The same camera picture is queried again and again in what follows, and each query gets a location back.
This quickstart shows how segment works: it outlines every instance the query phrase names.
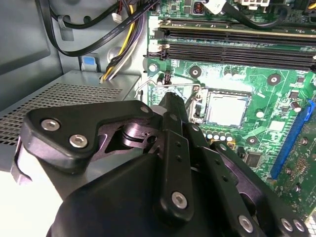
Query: blue pcie slot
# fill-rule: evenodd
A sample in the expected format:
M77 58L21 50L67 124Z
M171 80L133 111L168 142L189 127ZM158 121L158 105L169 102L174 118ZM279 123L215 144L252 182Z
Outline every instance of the blue pcie slot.
M314 110L315 103L311 100L308 101L310 105L308 105L302 112L299 113L299 115L296 117L290 132L288 133L288 136L285 139L285 142L276 158L276 161L274 165L272 166L272 169L270 171L271 177L273 179L277 179L278 175L280 174L282 167L284 163L286 162L286 159L288 157L288 154L290 153L296 138L300 134L303 125L305 122L307 122Z

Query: motherboard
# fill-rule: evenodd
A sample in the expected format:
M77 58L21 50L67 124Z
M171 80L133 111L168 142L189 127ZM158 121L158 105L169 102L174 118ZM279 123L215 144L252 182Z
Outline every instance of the motherboard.
M156 83L146 102L181 96L209 144L226 142L307 220L316 213L316 1L227 2L256 23L285 8L287 17L257 30L205 1L161 0L148 14L147 74Z

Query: black ram slot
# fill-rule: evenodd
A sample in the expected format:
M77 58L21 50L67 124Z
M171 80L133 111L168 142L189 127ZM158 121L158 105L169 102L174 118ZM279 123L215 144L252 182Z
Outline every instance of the black ram slot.
M309 71L315 66L313 55L312 52L266 48L245 49L171 43L169 49L160 53L160 58Z
M238 55L238 57L269 58L275 60L313 62L314 53L271 50L265 48L230 48L207 45L171 43L169 52L197 53L204 55Z
M277 68L277 69L292 69L310 71L311 67L308 64L287 63L284 61L271 60L271 59L251 59L243 57L230 57L230 56L213 56L213 57L199 57L194 54L179 54L170 53L169 59L197 61L217 64L235 64L243 66L265 67L265 68Z
M223 42L281 44L288 46L315 46L316 38L278 36L268 34L248 34L240 32L221 32L193 29L167 29L166 38L200 39Z

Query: perforated metal panel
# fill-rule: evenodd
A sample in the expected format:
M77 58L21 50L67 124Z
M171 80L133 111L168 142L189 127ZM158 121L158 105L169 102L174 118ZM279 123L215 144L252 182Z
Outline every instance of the perforated metal panel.
M122 89L57 83L0 118L0 144L16 145L25 114L33 109L108 102Z

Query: bolt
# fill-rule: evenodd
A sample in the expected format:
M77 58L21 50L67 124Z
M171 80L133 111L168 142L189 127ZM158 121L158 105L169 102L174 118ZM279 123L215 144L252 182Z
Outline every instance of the bolt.
M238 220L239 220L240 225L244 228L245 231L247 231L248 233L253 232L253 226L247 217L240 215L238 216Z
M149 110L145 106L140 107L140 109L145 113L149 113Z
M196 126L195 124L192 124L192 128L193 128L193 130L195 130L195 131L199 131L199 128L198 128L198 126Z
M288 230L288 231L293 231L293 227L291 226L291 224L288 222L288 220L281 218L281 222L283 224L283 226Z
M44 128L44 130L52 132L60 128L59 123L53 119L45 119L43 122L41 122L41 126Z
M175 121L178 120L178 118L177 118L174 114L170 114L170 117L171 117L173 120L175 120Z
M180 192L174 192L171 195L173 204L175 204L180 209L185 209L188 205L186 197Z
M226 148L223 144L219 144L219 147L220 147L222 150L224 150L224 151L227 150L227 148Z
M76 148L85 148L88 145L88 140L86 137L80 134L72 135L69 138L69 142L73 147Z
M303 226L298 220L295 220L295 219L294 219L293 222L294 222L296 228L297 228L299 231L301 231L301 232L304 232L304 231L305 231L305 230L304 230L304 226Z

